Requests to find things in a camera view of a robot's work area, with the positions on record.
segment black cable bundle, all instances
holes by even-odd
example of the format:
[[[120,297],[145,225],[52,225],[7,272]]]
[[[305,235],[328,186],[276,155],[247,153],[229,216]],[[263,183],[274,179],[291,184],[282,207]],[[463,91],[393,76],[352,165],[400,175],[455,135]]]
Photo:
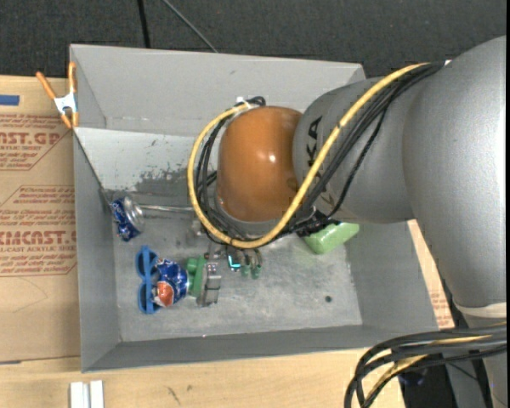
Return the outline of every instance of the black cable bundle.
[[[377,357],[386,350],[391,350],[391,353]],[[354,378],[349,383],[344,396],[344,408],[351,408],[355,394],[357,394],[360,408],[368,408],[383,387],[400,373],[458,361],[487,358],[502,354],[506,350],[506,322],[483,328],[453,328],[424,332],[379,343],[360,358]],[[363,378],[378,367],[389,363],[394,363],[394,366],[382,375],[380,381],[365,397]]]

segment small green object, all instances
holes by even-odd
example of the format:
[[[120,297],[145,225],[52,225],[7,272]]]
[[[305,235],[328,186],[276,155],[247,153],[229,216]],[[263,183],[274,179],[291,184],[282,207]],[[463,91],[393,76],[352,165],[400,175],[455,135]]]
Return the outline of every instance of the small green object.
[[[248,276],[250,270],[251,269],[250,269],[249,266],[242,266],[241,269],[240,269],[241,276]]]
[[[321,231],[304,237],[304,240],[316,254],[324,254],[347,242],[358,232],[358,224],[341,222],[327,225]]]
[[[254,280],[261,276],[261,270],[263,270],[263,267],[260,264],[258,264],[252,269],[252,278]]]
[[[189,276],[189,294],[200,296],[202,290],[202,270],[206,264],[204,256],[187,259],[187,275]]]

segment yellow cable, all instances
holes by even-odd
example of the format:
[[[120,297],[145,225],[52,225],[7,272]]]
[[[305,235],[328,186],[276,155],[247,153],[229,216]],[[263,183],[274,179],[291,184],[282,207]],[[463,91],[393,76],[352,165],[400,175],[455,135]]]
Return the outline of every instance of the yellow cable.
[[[212,223],[208,220],[204,212],[201,210],[200,205],[198,204],[198,200],[196,199],[196,191],[195,191],[195,180],[194,180],[194,168],[195,168],[195,160],[196,160],[196,154],[198,153],[199,146],[204,139],[204,137],[209,133],[209,131],[217,125],[220,121],[223,119],[229,118],[235,113],[241,113],[245,109],[247,109],[246,104],[239,105],[233,109],[227,110],[221,115],[217,116],[213,120],[211,120],[201,131],[201,133],[196,138],[195,144],[193,145],[193,150],[190,153],[190,159],[189,163],[187,165],[187,185],[189,187],[189,198],[191,201],[191,204],[195,210],[196,216],[201,220],[202,224],[207,228],[207,230],[217,239],[237,248],[258,248],[263,245],[266,245],[268,242],[270,242],[272,239],[274,239],[287,225],[289,220],[292,218],[292,216],[295,214],[295,212],[298,210],[300,205],[302,204],[303,198],[308,192],[309,186],[312,184],[312,182],[315,179],[316,174],[318,173],[321,165],[323,164],[323,161],[326,158],[326,155],[328,154],[329,150],[331,149],[332,144],[337,140],[338,135],[340,134],[340,131],[342,128],[350,122],[355,114],[359,111],[363,105],[365,105],[375,94],[377,94],[379,91],[384,89],[386,86],[388,86],[391,82],[396,80],[397,78],[403,76],[406,72],[412,71],[416,69],[419,66],[423,66],[427,64],[416,64],[416,65],[409,65],[405,68],[402,68],[401,70],[395,71],[388,76],[384,77],[382,80],[380,80],[378,83],[376,83],[374,86],[372,86],[370,89],[368,89],[348,110],[348,112],[340,119],[338,124],[333,128],[331,134],[321,147],[321,151],[317,155],[317,157],[314,160],[314,164],[309,169],[308,174],[306,175],[306,178],[304,179],[302,185],[298,189],[297,194],[293,198],[291,205],[287,208],[286,212],[284,213],[283,217],[280,219],[278,224],[269,231],[267,234],[265,234],[263,237],[260,237],[258,239],[255,239],[253,241],[241,241],[238,239],[234,239],[232,237],[227,236],[223,232],[219,231],[217,228],[215,228]]]

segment metal clamp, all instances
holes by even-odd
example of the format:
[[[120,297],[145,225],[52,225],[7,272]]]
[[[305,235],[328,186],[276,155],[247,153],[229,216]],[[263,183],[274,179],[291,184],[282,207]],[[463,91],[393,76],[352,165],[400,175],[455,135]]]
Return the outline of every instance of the metal clamp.
[[[64,97],[57,97],[57,94],[51,88],[51,85],[48,82],[48,79],[38,71],[36,73],[36,78],[40,81],[47,93],[48,97],[52,99],[57,106],[57,110],[60,112],[60,119],[62,122],[71,129],[72,127],[77,127],[79,124],[79,112],[77,111],[77,81],[76,81],[76,64],[74,62],[70,62],[68,65],[68,88],[69,93]],[[71,111],[71,117],[69,118],[66,115],[67,111]]]

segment wooden table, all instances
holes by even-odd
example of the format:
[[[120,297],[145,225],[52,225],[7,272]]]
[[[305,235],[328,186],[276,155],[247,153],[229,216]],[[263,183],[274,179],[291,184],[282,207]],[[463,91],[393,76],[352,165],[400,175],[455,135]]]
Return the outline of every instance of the wooden table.
[[[54,83],[56,87],[64,85],[61,80]],[[28,95],[38,89],[41,87],[33,77],[0,76],[2,94],[22,91]],[[449,326],[451,319],[447,308],[442,307],[445,297],[434,261],[415,223],[411,223],[411,231],[439,324]],[[0,406],[66,407],[69,383],[101,379],[107,408],[339,407],[363,352],[356,349],[91,374],[80,372],[78,357],[23,361],[0,365]],[[376,380],[377,375],[366,380],[366,387]],[[374,406],[404,406],[396,379]]]

